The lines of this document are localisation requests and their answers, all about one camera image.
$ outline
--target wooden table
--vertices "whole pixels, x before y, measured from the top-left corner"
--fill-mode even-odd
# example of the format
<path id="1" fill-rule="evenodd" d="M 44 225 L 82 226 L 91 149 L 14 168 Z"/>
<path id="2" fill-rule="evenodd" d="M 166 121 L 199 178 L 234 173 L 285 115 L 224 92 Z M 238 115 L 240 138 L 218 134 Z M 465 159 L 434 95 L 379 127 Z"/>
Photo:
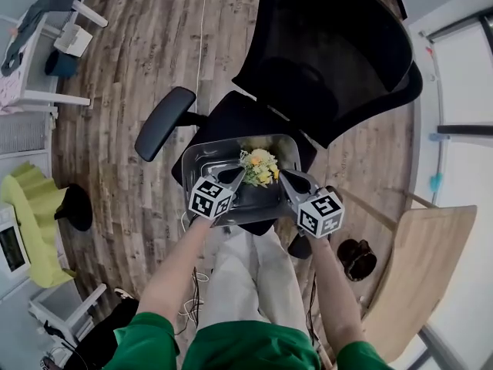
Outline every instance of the wooden table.
<path id="1" fill-rule="evenodd" d="M 391 258 L 363 317 L 368 341 L 386 362 L 393 362 L 443 298 L 477 207 L 438 208 L 406 193 L 426 208 L 407 210 L 394 222 L 352 193 L 338 191 L 393 232 Z"/>

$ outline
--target metal tray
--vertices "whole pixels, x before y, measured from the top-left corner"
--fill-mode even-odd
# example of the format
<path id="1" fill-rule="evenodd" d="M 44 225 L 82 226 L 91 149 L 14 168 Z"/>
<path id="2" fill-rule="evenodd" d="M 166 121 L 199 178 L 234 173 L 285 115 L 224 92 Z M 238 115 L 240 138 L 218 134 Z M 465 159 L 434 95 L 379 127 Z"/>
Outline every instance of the metal tray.
<path id="1" fill-rule="evenodd" d="M 217 168 L 238 165 L 240 151 L 263 148 L 277 158 L 280 169 L 301 170 L 300 154 L 294 140 L 285 134 L 239 137 L 212 143 L 196 144 L 188 148 L 182 158 L 183 192 L 188 206 L 189 192 L 199 177 Z M 262 220 L 277 219 L 290 211 L 278 182 L 264 187 L 242 183 L 233 199 L 230 211 L 216 221 L 215 226 L 251 224 Z M 187 210 L 188 218 L 193 212 Z"/>

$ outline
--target cable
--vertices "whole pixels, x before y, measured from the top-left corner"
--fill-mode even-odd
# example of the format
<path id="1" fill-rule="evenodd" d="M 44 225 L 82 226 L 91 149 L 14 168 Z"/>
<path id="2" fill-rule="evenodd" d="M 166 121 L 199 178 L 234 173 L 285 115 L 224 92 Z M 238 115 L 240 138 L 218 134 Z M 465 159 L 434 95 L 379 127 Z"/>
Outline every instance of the cable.
<path id="1" fill-rule="evenodd" d="M 184 212 L 180 218 L 183 232 L 186 231 L 185 223 L 183 222 L 183 218 L 185 217 L 185 215 L 186 215 L 186 212 Z M 193 222 L 195 217 L 196 217 L 196 215 L 192 218 L 192 220 L 190 221 L 190 224 Z M 178 333 L 176 333 L 175 336 L 181 335 L 186 330 L 186 328 L 188 327 L 188 321 L 189 320 L 191 320 L 195 324 L 196 327 L 199 326 L 200 306 L 203 305 L 203 303 L 204 303 L 204 301 L 200 298 L 199 282 L 207 282 L 208 280 L 209 280 L 209 277 L 206 274 L 198 272 L 196 267 L 193 268 L 193 273 L 192 273 L 193 295 L 192 295 L 192 298 L 190 300 L 187 300 L 187 301 L 185 301 L 185 303 L 183 303 L 183 308 L 185 309 L 185 312 L 179 312 L 178 313 L 179 315 L 186 316 L 185 327 L 182 330 L 180 330 Z M 190 310 L 186 307 L 189 303 L 192 303 L 192 307 Z"/>
<path id="2" fill-rule="evenodd" d="M 89 366 L 87 365 L 86 361 L 84 360 L 84 358 L 73 348 L 69 347 L 68 345 L 65 345 L 62 343 L 62 347 L 54 347 L 49 353 L 48 353 L 48 357 L 53 360 L 53 362 L 55 362 L 55 358 L 53 357 L 53 352 L 55 352 L 56 350 L 58 349 L 68 349 L 69 351 L 72 351 L 74 354 L 77 354 L 77 356 L 80 357 L 80 360 L 82 361 L 82 363 L 84 363 L 84 366 L 86 367 L 86 370 L 89 370 Z"/>
<path id="3" fill-rule="evenodd" d="M 310 333 L 311 344 L 313 346 L 315 346 L 316 336 L 314 330 L 314 321 L 311 314 L 311 308 L 314 306 L 316 293 L 317 293 L 317 283 L 315 281 L 315 274 L 314 274 L 314 283 L 311 286 L 311 294 L 310 294 L 310 307 L 308 308 L 308 312 L 307 312 L 307 329 L 308 329 L 308 333 Z"/>
<path id="4" fill-rule="evenodd" d="M 186 211 L 183 212 L 182 214 L 182 217 L 180 218 L 181 222 L 182 222 L 182 229 L 183 229 L 183 233 L 186 232 L 186 229 L 185 229 L 185 224 L 183 223 L 183 218 L 185 217 L 186 215 Z"/>
<path id="5" fill-rule="evenodd" d="M 199 99 L 199 81 L 200 81 L 200 66 L 202 64 L 202 44 L 203 44 L 203 19 L 206 14 L 206 0 L 203 0 L 202 6 L 202 18 L 200 19 L 200 44 L 199 44 L 199 68 L 197 69 L 197 80 L 196 80 L 196 89 L 195 94 L 197 98 L 195 99 L 195 113 L 198 110 L 198 99 Z"/>

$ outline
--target wooden floor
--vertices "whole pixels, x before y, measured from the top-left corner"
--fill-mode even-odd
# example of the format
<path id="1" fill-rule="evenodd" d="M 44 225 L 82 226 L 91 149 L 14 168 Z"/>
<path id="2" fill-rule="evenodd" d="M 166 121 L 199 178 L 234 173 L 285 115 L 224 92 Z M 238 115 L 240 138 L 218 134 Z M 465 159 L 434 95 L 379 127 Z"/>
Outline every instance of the wooden floor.
<path id="1" fill-rule="evenodd" d="M 196 88 L 203 0 L 87 0 L 86 4 L 105 16 L 109 26 L 100 29 L 80 22 L 94 39 L 78 75 L 65 81 L 63 90 L 90 97 L 92 106 L 61 106 L 53 139 L 53 171 L 60 187 L 78 183 L 88 191 L 95 220 L 87 233 L 62 221 L 62 236 L 83 295 L 105 282 L 138 296 L 183 232 L 182 191 L 170 169 L 193 136 L 193 128 L 177 129 L 153 163 L 143 162 L 133 144 L 153 107 L 172 87 Z M 257 4 L 258 0 L 206 0 L 199 113 L 207 114 L 236 88 L 230 80 L 247 53 Z M 412 123 L 412 110 L 406 106 L 369 119 L 334 141 L 329 150 L 319 147 L 311 173 L 319 182 L 343 186 L 397 219 L 404 198 L 385 188 L 407 188 Z M 334 248 L 349 237 L 365 239 L 378 258 L 374 273 L 353 283 L 364 307 L 386 265 L 391 236 L 349 201 L 346 207 L 344 228 L 333 237 Z M 293 237 L 292 223 L 280 220 L 277 230 L 287 246 Z M 208 272 L 211 264 L 205 255 L 200 268 Z M 295 261 L 295 266 L 307 304 L 313 278 L 310 261 Z M 102 313 L 108 314 L 115 304 L 113 294 L 103 295 Z M 320 328 L 320 318 L 315 323 Z M 177 338 L 182 352 L 193 334 L 189 323 L 186 333 Z"/>

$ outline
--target microwave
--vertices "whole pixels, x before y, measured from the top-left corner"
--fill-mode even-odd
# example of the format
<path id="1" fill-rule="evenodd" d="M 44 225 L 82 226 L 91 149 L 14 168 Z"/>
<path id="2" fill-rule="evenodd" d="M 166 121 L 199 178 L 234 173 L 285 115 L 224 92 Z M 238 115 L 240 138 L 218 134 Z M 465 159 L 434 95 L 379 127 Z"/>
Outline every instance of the microwave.
<path id="1" fill-rule="evenodd" d="M 9 278 L 17 278 L 31 267 L 14 207 L 6 203 L 0 203 L 0 247 L 0 271 Z"/>

